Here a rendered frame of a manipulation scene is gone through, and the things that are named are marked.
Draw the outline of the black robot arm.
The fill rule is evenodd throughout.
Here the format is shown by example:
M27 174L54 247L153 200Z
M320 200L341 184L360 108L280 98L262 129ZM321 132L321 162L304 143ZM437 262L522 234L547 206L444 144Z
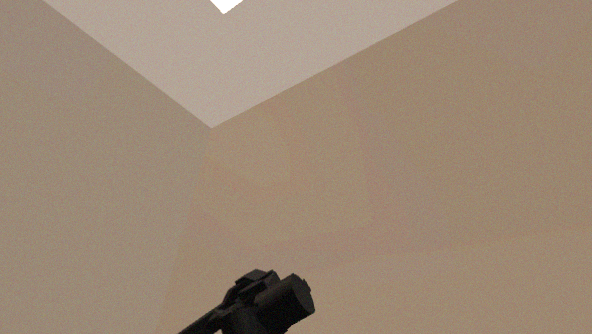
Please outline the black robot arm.
M236 281L223 302L178 334L284 334L315 312L305 279L282 280L273 269L254 269Z

